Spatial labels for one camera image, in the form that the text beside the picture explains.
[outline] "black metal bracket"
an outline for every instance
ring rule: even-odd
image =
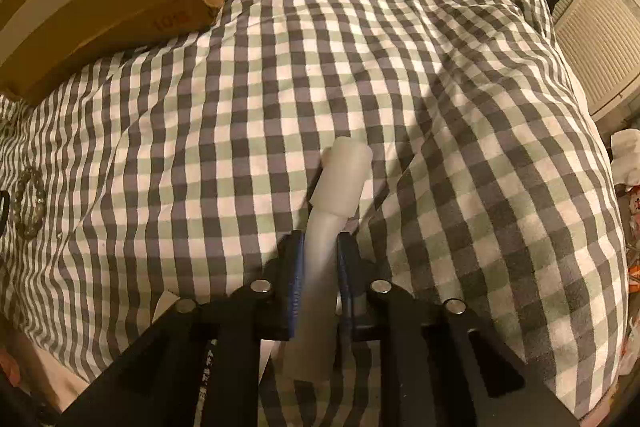
[[[303,233],[292,232],[263,279],[207,304],[175,303],[56,427],[184,427],[198,415],[202,427],[255,427],[260,340],[293,336],[302,247]],[[380,341],[382,427],[578,426],[462,300],[429,304],[379,279],[348,233],[338,236],[336,248],[340,327],[355,342]],[[0,378],[0,415],[4,409],[21,417],[15,427],[37,425],[12,392]],[[467,415],[460,413],[465,404]]]
[[[495,330],[462,300],[432,305],[379,279],[373,263],[361,259],[354,238],[347,233],[338,236],[337,253],[342,326],[355,341],[381,342],[383,427],[579,425]],[[444,350],[430,353],[430,335],[443,327],[453,348],[448,356]],[[446,415],[437,413],[434,391],[443,381],[435,378],[432,368],[438,365],[441,373],[461,373],[459,385],[445,395],[454,398],[450,407],[464,407],[465,398],[468,400],[472,409],[468,423],[450,417],[445,422]]]

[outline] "gingham bedspread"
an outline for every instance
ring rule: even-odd
[[[361,250],[491,317],[580,417],[616,373],[626,270],[566,68],[544,0],[226,0],[210,30],[99,60],[33,111],[1,100],[0,186],[32,164],[47,191],[38,237],[1,239],[1,309],[91,380],[164,290],[255,278],[350,135],[373,151]],[[342,346],[316,387],[271,363],[261,421],[376,425],[376,350]]]

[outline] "checkered blanket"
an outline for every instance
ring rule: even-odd
[[[32,164],[47,191],[38,237],[10,221],[1,239],[1,308],[84,378],[164,290],[204,302],[255,278],[342,135],[373,151],[348,227],[382,274],[492,318],[576,416],[614,378],[620,218],[544,0],[226,0],[210,30],[0,116],[0,185]],[[271,363],[261,421],[376,425],[377,349],[344,344],[324,386]]]

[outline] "bracelet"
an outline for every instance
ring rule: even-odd
[[[25,224],[22,219],[22,199],[24,198],[24,191],[29,181],[33,183],[36,189],[36,209],[35,216],[30,222]],[[27,167],[22,174],[20,174],[13,201],[15,231],[21,238],[30,241],[38,235],[44,222],[44,203],[46,197],[47,195],[42,185],[42,172],[35,167]]]

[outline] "black clamp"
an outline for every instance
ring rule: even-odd
[[[433,305],[378,279],[348,233],[337,253],[343,327],[381,342],[383,427],[579,425],[462,300]]]
[[[286,341],[294,333],[302,248],[303,233],[292,232],[262,279],[204,305],[178,301],[56,427],[184,427],[199,414],[202,427],[255,427],[260,340]],[[380,341],[383,427],[578,426],[463,301],[425,303],[379,279],[348,233],[336,248],[340,327],[355,342]]]

